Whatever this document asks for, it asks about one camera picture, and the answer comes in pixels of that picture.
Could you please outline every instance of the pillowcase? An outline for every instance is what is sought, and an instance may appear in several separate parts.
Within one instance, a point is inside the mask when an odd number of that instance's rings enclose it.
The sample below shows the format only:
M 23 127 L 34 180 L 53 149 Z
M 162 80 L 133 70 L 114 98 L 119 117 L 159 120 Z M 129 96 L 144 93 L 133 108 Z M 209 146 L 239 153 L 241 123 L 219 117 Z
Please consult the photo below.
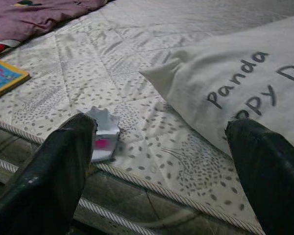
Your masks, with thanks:
M 294 17 L 205 39 L 141 74 L 228 155 L 224 130 L 232 118 L 254 119 L 294 146 Z

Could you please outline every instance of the mattress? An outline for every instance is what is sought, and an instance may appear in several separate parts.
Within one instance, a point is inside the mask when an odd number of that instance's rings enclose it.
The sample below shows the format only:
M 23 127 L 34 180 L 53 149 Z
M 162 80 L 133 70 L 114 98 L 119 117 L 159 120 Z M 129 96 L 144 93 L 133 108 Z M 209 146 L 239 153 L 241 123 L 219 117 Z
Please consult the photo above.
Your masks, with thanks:
M 0 130 L 0 182 L 5 184 L 12 176 L 11 165 L 6 163 L 20 166 L 37 148 Z M 150 234 L 133 230 L 133 223 L 157 234 L 250 234 L 104 171 L 97 170 L 87 179 L 82 197 L 101 210 L 79 205 L 74 218 L 108 234 Z
M 121 135 L 112 161 L 98 169 L 263 234 L 231 158 L 192 130 L 139 70 L 203 38 L 292 15 L 294 0 L 113 1 L 1 58 L 32 78 L 0 98 L 0 128 L 42 143 L 76 110 L 107 108 L 120 116 Z

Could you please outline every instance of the colorful book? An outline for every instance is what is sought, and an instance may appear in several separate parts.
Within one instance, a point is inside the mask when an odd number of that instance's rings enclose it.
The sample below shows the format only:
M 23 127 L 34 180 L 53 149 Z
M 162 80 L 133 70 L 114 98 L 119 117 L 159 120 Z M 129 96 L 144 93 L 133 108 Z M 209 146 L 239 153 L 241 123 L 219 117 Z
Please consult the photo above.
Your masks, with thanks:
M 26 71 L 0 60 L 0 96 L 29 79 Z

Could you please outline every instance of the blanket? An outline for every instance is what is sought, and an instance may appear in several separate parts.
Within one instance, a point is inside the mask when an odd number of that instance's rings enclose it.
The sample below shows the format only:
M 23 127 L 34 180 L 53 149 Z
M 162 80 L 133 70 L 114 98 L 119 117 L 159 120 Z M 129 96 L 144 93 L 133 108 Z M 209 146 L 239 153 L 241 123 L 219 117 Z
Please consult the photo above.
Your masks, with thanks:
M 0 53 L 49 32 L 61 21 L 94 11 L 107 0 L 0 0 Z

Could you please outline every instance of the quilted mattress surface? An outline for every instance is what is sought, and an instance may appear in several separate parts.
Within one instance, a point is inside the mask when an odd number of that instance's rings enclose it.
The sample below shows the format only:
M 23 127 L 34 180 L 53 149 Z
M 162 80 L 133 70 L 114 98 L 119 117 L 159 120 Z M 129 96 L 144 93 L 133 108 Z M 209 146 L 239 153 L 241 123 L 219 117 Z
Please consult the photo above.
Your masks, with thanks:
M 230 157 L 215 149 L 138 71 L 213 35 L 294 15 L 294 0 L 116 0 L 1 59 L 31 79 L 0 98 L 0 126 L 46 138 L 76 110 L 120 116 L 101 169 L 241 228 L 263 233 Z

